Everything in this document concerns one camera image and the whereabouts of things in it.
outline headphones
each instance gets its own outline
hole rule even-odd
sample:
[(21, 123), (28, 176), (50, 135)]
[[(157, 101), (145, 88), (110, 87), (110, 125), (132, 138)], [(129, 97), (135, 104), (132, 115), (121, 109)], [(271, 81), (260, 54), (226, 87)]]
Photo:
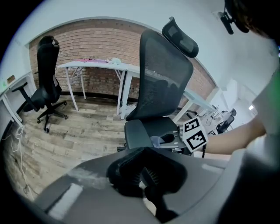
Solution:
[(235, 23), (237, 28), (242, 31), (243, 33), (248, 33), (249, 30), (237, 19), (237, 17), (234, 14), (234, 11), (232, 10), (232, 1), (233, 0), (225, 0), (224, 1), (224, 11), (218, 12), (218, 16), (220, 17), (220, 20), (224, 24), (224, 27), (227, 29), (227, 32), (232, 35), (234, 32), (231, 27), (231, 23)]

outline pink object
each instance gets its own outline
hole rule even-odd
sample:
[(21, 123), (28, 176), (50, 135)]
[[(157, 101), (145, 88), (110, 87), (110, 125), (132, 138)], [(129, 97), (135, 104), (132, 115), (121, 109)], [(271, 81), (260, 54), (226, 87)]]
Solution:
[(81, 61), (81, 62), (96, 62), (96, 63), (108, 63), (106, 60), (101, 60), (101, 59), (78, 59), (75, 61)]

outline chair armrest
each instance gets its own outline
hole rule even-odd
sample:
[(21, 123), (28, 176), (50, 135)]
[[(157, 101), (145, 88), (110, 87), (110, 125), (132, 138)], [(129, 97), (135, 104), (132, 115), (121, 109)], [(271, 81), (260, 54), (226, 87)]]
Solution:
[(129, 149), (154, 147), (148, 133), (140, 120), (132, 120), (124, 125), (126, 144)]
[(25, 98), (25, 100), (27, 101), (27, 103), (32, 107), (32, 109), (35, 110), (35, 111), (38, 111), (38, 109), (33, 104), (32, 100), (30, 99), (30, 97), (25, 92), (24, 86), (26, 86), (26, 85), (27, 85), (27, 82), (24, 83), (23, 85), (13, 89), (12, 92), (15, 92), (15, 91), (19, 90), (21, 92), (21, 94), (23, 95), (23, 97)]

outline white cable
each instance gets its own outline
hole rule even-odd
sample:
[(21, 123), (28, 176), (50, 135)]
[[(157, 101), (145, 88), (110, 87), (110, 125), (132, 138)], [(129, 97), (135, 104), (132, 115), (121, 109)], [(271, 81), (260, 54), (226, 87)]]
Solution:
[(33, 201), (34, 201), (34, 197), (33, 197), (31, 188), (30, 188), (29, 184), (28, 184), (27, 181), (26, 181), (26, 176), (25, 176), (25, 173), (24, 173), (23, 168), (22, 168), (23, 162), (22, 162), (22, 151), (21, 151), (21, 139), (22, 139), (22, 134), (23, 134), (23, 128), (24, 128), (24, 126), (19, 127), (19, 128), (17, 129), (17, 132), (16, 132), (15, 138), (18, 139), (17, 149), (14, 150), (14, 148), (13, 148), (13, 137), (12, 137), (12, 141), (11, 141), (11, 148), (12, 148), (12, 151), (13, 151), (13, 152), (17, 152), (17, 151), (19, 150), (20, 153), (21, 153), (20, 171), (22, 172), (22, 175), (23, 175), (23, 178), (24, 178), (24, 181), (25, 181), (25, 184), (26, 184), (25, 188), (28, 187), (28, 190), (29, 190), (29, 192), (30, 192), (31, 198), (32, 198)]

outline wooden floor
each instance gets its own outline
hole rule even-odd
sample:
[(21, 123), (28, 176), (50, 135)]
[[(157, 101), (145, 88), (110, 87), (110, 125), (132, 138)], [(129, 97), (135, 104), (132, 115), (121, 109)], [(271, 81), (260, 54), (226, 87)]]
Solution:
[[(50, 183), (67, 173), (83, 161), (116, 153), (116, 148), (125, 143), (125, 121), (116, 115), (117, 102), (114, 100), (75, 97), (79, 111), (76, 111), (70, 96), (67, 106), (57, 110), (68, 115), (68, 119), (51, 116), (50, 132), (43, 131), (44, 121), (37, 124), (36, 118), (44, 111), (21, 112), (24, 130), (21, 139), (22, 168), (33, 197)], [(178, 112), (170, 115), (173, 118)], [(183, 116), (179, 122), (186, 121)], [(21, 153), (17, 149), (17, 124), (14, 122), (4, 142), (4, 156), (7, 173), (14, 188), (25, 197), (32, 199), (20, 170)]]

